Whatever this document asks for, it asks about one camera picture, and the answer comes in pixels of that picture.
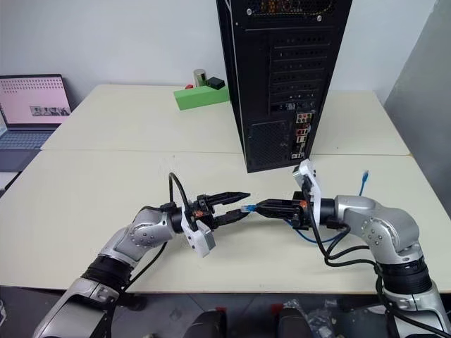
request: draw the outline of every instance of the black computer case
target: black computer case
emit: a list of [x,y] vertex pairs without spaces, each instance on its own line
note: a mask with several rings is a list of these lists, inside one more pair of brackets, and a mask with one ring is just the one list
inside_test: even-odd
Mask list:
[[313,145],[352,0],[216,0],[248,172]]

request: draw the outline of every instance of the gray wall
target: gray wall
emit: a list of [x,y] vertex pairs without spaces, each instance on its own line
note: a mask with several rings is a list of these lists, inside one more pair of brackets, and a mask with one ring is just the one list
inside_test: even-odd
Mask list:
[[438,0],[385,108],[451,215],[450,18]]
[[[331,88],[384,102],[434,3],[354,0]],[[226,76],[214,0],[0,0],[0,73],[62,73],[75,102],[100,83],[186,85],[195,68]]]

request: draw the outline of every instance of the green block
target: green block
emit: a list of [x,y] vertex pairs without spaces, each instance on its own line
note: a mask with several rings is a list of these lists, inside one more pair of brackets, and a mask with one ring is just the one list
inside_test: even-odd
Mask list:
[[208,86],[178,90],[174,92],[174,97],[181,111],[200,106],[208,106],[209,104],[219,104],[230,100],[227,86],[222,87],[220,90]]

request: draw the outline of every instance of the white table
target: white table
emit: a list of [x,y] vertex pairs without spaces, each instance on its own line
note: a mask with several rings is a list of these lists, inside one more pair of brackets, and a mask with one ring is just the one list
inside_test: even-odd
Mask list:
[[[364,195],[411,213],[431,276],[440,291],[451,292],[443,254],[451,222],[412,157],[318,155],[313,162],[330,197],[356,194],[370,170]],[[250,204],[290,199],[298,189],[292,168],[247,174],[241,154],[43,151],[0,199],[0,284],[65,289],[143,205],[168,201],[171,170],[191,198],[243,191],[252,193],[243,201]],[[326,231],[324,237],[331,236]],[[253,215],[217,230],[215,238],[206,258],[183,236],[174,239],[132,291],[374,292],[369,266],[325,266],[318,248],[282,221]],[[344,245],[357,243],[349,236]]]
[[[103,84],[42,147],[241,154],[230,103],[179,111],[179,87]],[[373,92],[331,92],[313,154],[407,155]]]

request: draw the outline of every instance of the laptop screen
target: laptop screen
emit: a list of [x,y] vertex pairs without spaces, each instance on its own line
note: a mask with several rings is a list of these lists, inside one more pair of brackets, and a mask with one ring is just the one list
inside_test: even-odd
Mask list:
[[0,77],[0,111],[9,127],[56,126],[70,107],[60,75]]

